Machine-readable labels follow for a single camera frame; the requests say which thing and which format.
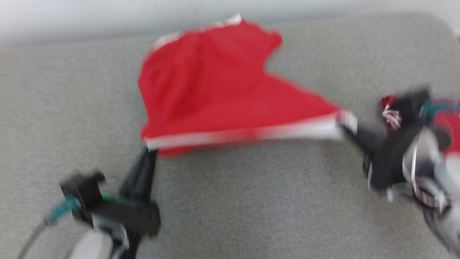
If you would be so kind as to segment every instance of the teal connector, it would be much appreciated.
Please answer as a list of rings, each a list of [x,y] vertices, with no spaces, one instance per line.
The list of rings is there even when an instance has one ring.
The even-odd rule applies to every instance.
[[[47,226],[53,226],[60,218],[62,218],[72,210],[79,208],[80,204],[78,200],[73,196],[67,196],[65,197],[65,201],[63,201],[58,206],[54,207],[51,210],[51,213],[45,217],[45,224]]]

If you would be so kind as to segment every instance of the gray cable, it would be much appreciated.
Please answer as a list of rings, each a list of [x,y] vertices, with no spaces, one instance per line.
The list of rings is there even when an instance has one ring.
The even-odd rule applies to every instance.
[[[30,250],[32,245],[35,243],[40,234],[46,229],[46,224],[44,222],[40,223],[32,232],[32,235],[29,237],[27,242],[24,244],[21,252],[16,257],[17,259],[24,259],[27,255],[27,252]]]

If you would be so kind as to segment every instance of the folded red garment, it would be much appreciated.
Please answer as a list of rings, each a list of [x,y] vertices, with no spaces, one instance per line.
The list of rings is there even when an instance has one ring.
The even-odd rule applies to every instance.
[[[141,69],[149,149],[178,154],[229,142],[341,137],[340,108],[264,71],[282,42],[240,16],[161,38]]]

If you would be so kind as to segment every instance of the gray textured fabric surface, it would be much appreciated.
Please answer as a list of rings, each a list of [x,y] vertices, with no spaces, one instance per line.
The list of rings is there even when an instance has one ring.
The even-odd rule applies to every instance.
[[[375,122],[390,91],[429,82],[460,98],[460,47],[421,14],[297,23],[267,69]],[[58,180],[100,168],[116,190],[140,151],[145,110],[137,88],[157,37],[1,51],[0,258],[62,198]],[[282,141],[160,159],[159,236],[139,259],[446,259],[416,208],[367,190],[347,142]],[[85,227],[64,220],[29,258],[62,258]]]

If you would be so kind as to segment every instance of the white wall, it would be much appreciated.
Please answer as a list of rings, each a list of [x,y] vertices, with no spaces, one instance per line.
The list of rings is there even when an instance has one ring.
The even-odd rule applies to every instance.
[[[235,13],[260,22],[419,10],[460,34],[460,0],[0,0],[0,44],[171,32]]]

